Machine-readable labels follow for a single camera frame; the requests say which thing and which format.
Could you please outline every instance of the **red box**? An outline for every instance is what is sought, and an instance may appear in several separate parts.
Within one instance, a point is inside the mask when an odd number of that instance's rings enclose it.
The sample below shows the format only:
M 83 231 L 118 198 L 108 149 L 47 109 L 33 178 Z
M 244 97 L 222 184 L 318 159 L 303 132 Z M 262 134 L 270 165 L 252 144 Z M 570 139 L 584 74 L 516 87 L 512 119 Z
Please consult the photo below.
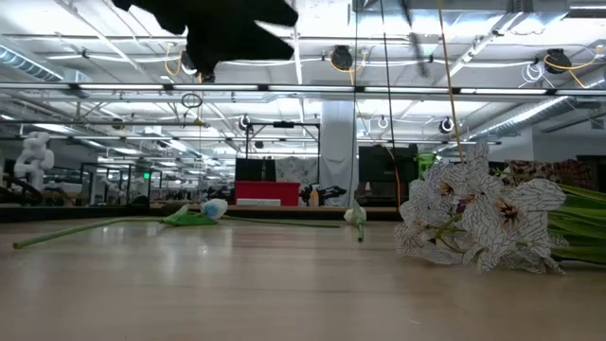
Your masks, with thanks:
M 281 206 L 299 206 L 299 183 L 236 181 L 238 199 L 279 199 Z

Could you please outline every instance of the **white column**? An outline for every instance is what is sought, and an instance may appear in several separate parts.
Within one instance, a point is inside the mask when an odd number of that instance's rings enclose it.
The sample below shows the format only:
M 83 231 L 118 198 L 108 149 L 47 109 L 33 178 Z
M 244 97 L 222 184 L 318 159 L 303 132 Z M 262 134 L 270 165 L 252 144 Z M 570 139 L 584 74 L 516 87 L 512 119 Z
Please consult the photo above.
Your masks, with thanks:
M 320 188 L 338 186 L 348 193 L 327 206 L 350 206 L 358 186 L 357 143 L 353 101 L 322 103 Z

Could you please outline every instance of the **black monitor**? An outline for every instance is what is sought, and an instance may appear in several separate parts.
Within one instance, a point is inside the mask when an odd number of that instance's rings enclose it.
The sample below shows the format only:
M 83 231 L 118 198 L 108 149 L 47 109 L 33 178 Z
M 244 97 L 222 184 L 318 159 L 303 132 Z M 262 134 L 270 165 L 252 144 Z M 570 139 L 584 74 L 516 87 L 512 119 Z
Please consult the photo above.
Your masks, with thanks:
M 276 181 L 276 161 L 236 159 L 236 181 Z
M 400 182 L 407 184 L 419 178 L 419 164 L 416 156 L 419 153 L 417 145 L 408 148 L 396 148 L 389 151 L 383 146 L 360 147 L 360 182 L 395 183 L 396 166 Z

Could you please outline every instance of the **yellow cable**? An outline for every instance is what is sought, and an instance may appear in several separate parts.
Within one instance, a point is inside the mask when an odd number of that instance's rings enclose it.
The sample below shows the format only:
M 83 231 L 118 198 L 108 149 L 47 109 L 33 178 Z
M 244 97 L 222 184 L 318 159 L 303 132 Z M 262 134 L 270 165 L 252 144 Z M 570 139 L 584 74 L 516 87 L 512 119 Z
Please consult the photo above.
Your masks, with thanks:
M 572 72 L 572 70 L 568 70 L 568 72 L 570 72 L 570 74 L 572 75 L 572 78 L 575 79 L 575 81 L 577 81 L 577 83 L 583 88 L 583 89 L 587 89 L 587 86 L 585 86 L 585 84 L 583 84 L 582 81 L 580 81 L 580 79 L 577 77 L 577 75 L 575 75 L 574 72 Z
M 446 78 L 448 79 L 448 95 L 451 99 L 451 111 L 453 112 L 453 124 L 454 133 L 456 134 L 456 146 L 458 147 L 458 156 L 461 159 L 461 163 L 465 163 L 463 158 L 463 148 L 461 147 L 461 136 L 458 131 L 458 123 L 456 123 L 456 110 L 455 110 L 455 95 L 453 95 L 453 80 L 451 78 L 451 67 L 448 64 L 448 50 L 446 48 L 446 34 L 444 34 L 444 18 L 442 15 L 442 0 L 437 0 L 437 7 L 439 9 L 439 25 L 442 30 L 442 47 L 444 48 L 444 61 L 446 66 Z
M 172 46 L 169 45 L 169 48 L 167 49 L 167 57 L 170 54 L 170 49 L 171 48 L 172 48 Z M 179 76 L 179 73 L 181 73 L 181 57 L 183 57 L 183 51 L 179 52 L 179 65 L 177 66 L 177 71 L 176 72 L 170 70 L 170 68 L 169 68 L 169 61 L 164 61 L 164 68 L 167 69 L 167 72 L 169 73 L 169 75 L 171 75 L 173 77 Z
M 587 67 L 587 66 L 589 66 L 589 65 L 593 64 L 593 63 L 596 61 L 596 59 L 597 59 L 597 55 L 595 55 L 595 56 L 594 56 L 594 59 L 593 59 L 593 60 L 591 60 L 590 62 L 585 63 L 585 64 L 583 64 L 583 65 L 579 65 L 579 66 L 560 66 L 560 65 L 555 65 L 554 63 L 550 63 L 550 62 L 548 62 L 548 61 L 547 61 L 547 59 L 548 59 L 548 58 L 549 58 L 549 55 L 546 55 L 546 56 L 545 56 L 545 58 L 543 58 L 543 61 L 544 61 L 544 62 L 545 62 L 547 65 L 549 65 L 549 66 L 551 66 L 551 67 L 555 67 L 555 68 L 560 69 L 560 70 L 567 70 L 567 71 L 570 71 L 570 70 L 580 70 L 580 69 L 582 69 L 583 67 Z

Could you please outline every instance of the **bottle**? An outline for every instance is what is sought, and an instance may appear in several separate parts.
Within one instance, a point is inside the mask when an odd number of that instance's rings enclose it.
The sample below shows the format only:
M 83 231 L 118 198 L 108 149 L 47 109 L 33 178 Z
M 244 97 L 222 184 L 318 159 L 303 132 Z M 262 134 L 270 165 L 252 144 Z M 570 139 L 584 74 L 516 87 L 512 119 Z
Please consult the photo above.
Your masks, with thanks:
M 310 207 L 318 207 L 320 206 L 320 200 L 318 191 L 314 188 L 312 194 L 310 194 Z

